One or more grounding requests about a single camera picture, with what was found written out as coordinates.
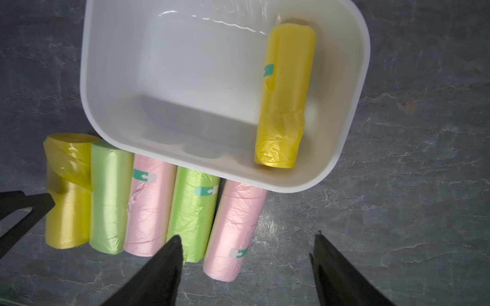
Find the yellow trash bag roll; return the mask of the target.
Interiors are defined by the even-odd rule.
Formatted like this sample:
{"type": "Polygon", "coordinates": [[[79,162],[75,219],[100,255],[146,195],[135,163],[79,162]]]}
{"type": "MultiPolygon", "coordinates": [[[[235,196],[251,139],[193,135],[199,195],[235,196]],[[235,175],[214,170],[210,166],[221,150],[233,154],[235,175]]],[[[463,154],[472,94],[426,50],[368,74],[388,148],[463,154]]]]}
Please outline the yellow trash bag roll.
{"type": "Polygon", "coordinates": [[[45,241],[55,249],[71,249],[90,239],[91,144],[99,137],[80,133],[49,135],[43,142],[47,158],[47,191],[55,207],[47,214],[45,241]]]}
{"type": "Polygon", "coordinates": [[[315,47],[316,32],[308,25],[281,24],[269,34],[255,144],[259,164],[296,165],[315,47]]]}

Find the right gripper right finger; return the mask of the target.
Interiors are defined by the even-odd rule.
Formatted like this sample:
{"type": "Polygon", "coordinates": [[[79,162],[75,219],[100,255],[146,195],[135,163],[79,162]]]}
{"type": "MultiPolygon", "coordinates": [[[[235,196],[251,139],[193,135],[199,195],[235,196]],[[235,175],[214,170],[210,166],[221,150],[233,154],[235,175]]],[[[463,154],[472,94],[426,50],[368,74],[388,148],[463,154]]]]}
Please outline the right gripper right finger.
{"type": "Polygon", "coordinates": [[[321,305],[394,305],[322,234],[315,235],[310,261],[321,305]]]}

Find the white plastic storage box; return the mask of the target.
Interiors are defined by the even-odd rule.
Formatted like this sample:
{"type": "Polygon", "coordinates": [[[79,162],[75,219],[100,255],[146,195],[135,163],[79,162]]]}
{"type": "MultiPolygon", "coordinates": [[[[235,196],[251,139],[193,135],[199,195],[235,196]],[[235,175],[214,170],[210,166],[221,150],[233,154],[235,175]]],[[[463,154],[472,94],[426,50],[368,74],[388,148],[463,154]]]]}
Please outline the white plastic storage box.
{"type": "Polygon", "coordinates": [[[371,55],[353,1],[88,1],[80,96],[94,130],[135,154],[296,193],[337,164],[371,55]],[[317,34],[306,127],[292,169],[255,163],[267,36],[317,34]]]}

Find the bright green roll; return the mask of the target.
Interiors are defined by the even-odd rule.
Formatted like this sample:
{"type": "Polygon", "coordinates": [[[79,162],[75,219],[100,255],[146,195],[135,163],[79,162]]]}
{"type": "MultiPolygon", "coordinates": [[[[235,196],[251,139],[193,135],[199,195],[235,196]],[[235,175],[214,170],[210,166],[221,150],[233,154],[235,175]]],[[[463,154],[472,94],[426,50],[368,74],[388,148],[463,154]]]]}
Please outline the bright green roll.
{"type": "Polygon", "coordinates": [[[167,240],[181,237],[183,260],[198,263],[207,249],[218,199],[220,178],[177,168],[167,240]]]}

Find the light green roll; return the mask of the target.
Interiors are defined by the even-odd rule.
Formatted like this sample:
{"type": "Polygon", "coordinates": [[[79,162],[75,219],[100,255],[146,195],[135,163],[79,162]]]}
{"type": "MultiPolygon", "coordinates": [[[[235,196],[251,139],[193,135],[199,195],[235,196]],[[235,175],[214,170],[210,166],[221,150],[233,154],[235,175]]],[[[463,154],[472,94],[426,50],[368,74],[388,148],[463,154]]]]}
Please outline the light green roll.
{"type": "Polygon", "coordinates": [[[105,254],[124,251],[134,154],[98,140],[91,144],[90,246],[105,254]]]}

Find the pink trash bag roll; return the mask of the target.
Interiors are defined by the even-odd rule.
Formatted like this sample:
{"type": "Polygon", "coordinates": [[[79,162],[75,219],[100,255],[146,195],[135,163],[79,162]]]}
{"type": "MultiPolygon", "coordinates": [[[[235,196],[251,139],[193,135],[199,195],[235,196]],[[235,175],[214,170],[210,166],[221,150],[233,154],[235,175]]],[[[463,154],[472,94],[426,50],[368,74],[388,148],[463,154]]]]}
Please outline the pink trash bag roll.
{"type": "Polygon", "coordinates": [[[166,243],[176,165],[136,154],[128,202],[124,250],[154,256],[166,243]]]}
{"type": "Polygon", "coordinates": [[[214,219],[203,270],[210,278],[234,281],[250,248],[268,191],[227,180],[214,219]]]}

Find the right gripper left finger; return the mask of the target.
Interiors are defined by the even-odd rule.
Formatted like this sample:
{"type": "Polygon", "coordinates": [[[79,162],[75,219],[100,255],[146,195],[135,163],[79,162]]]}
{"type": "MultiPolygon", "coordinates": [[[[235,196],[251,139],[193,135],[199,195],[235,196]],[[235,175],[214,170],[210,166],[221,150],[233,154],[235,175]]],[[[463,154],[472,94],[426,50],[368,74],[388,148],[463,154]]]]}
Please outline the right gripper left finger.
{"type": "Polygon", "coordinates": [[[103,305],[175,305],[182,267],[181,237],[175,235],[103,305]]]}

